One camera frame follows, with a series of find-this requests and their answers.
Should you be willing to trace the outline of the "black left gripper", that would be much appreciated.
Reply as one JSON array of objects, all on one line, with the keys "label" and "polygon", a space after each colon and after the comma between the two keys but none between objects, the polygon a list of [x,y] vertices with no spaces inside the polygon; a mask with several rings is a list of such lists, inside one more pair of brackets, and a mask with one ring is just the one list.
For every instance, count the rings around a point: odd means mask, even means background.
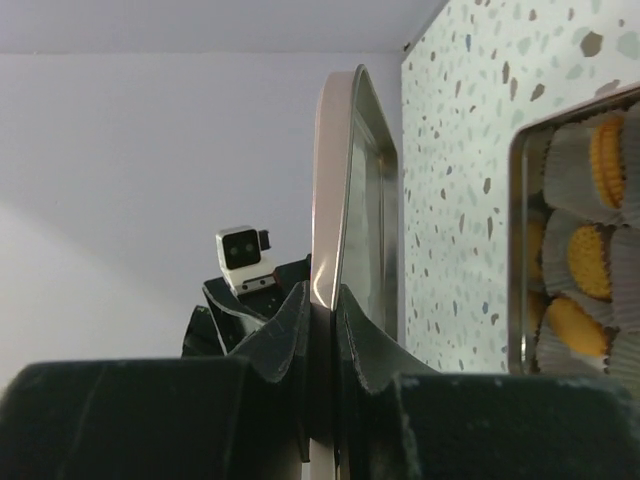
[{"label": "black left gripper", "polygon": [[271,283],[234,295],[221,277],[203,285],[206,304],[194,307],[182,342],[182,355],[224,356],[267,323],[294,286],[310,278],[311,257],[275,268]]}]

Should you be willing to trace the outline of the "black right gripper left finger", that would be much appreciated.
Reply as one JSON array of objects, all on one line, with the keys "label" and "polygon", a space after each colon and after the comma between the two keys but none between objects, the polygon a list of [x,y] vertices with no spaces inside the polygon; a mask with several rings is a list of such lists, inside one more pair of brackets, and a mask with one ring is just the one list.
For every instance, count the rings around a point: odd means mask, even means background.
[{"label": "black right gripper left finger", "polygon": [[297,479],[307,283],[229,355],[37,363],[1,399],[5,479]]}]

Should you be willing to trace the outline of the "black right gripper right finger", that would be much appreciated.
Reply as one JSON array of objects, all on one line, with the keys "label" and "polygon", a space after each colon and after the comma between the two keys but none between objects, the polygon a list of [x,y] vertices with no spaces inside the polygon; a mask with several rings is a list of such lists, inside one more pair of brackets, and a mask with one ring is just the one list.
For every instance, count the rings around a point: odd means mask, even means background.
[{"label": "black right gripper right finger", "polygon": [[438,373],[364,314],[335,316],[344,479],[635,479],[639,413],[603,378]]}]

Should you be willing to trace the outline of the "silver tin lid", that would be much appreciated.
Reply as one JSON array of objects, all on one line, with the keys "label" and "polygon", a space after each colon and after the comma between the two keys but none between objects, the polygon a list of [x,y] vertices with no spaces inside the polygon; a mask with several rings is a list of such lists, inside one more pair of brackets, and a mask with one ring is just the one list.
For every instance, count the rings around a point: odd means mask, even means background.
[{"label": "silver tin lid", "polygon": [[332,328],[339,288],[398,336],[398,154],[367,68],[331,73],[316,109],[308,419],[312,479],[336,476]]}]

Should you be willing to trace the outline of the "round biscuit cookie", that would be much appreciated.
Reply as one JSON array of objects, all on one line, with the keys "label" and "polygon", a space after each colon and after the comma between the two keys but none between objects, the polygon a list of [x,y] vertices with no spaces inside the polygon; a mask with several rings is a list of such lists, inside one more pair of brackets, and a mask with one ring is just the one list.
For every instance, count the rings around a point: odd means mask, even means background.
[{"label": "round biscuit cookie", "polygon": [[610,247],[614,228],[589,224],[577,228],[568,244],[567,259],[573,280],[586,295],[610,302]]},{"label": "round biscuit cookie", "polygon": [[605,355],[607,337],[604,328],[576,301],[565,297],[555,298],[546,314],[556,336],[572,351],[593,357]]}]

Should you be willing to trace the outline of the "round biscuit cookie top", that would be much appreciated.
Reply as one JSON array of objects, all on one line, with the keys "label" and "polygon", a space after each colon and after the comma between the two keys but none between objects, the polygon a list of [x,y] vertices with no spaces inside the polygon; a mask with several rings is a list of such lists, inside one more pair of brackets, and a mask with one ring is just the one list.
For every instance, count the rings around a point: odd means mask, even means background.
[{"label": "round biscuit cookie top", "polygon": [[567,259],[573,280],[586,295],[610,302],[610,247],[614,228],[589,224],[577,228],[568,244]]}]

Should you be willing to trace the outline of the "orange cookie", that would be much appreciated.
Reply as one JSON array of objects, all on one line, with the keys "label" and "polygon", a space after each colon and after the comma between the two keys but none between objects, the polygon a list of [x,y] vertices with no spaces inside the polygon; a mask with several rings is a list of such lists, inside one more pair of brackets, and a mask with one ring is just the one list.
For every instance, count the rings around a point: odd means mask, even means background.
[{"label": "orange cookie", "polygon": [[592,179],[601,202],[612,209],[621,207],[625,192],[625,169],[622,160],[620,136],[624,119],[607,118],[592,132],[590,165]]}]

